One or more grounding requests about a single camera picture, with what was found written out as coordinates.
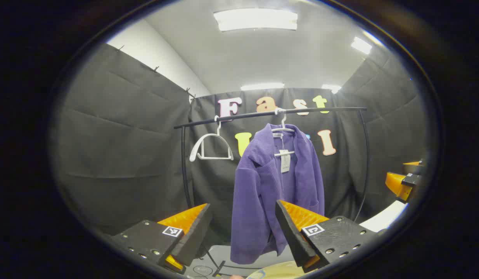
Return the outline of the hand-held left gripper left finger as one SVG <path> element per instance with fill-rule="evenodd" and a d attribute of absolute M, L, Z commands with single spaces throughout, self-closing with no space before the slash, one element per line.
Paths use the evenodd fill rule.
<path fill-rule="evenodd" d="M 210 206 L 204 203 L 161 221 L 142 220 L 111 239 L 151 265 L 184 274 L 209 228 Z"/>

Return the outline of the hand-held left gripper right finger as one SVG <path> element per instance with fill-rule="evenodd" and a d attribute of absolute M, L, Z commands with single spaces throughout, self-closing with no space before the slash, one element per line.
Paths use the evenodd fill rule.
<path fill-rule="evenodd" d="M 305 273 L 360 251 L 377 237 L 347 217 L 330 219 L 287 201 L 277 201 L 275 216 L 296 265 Z"/>

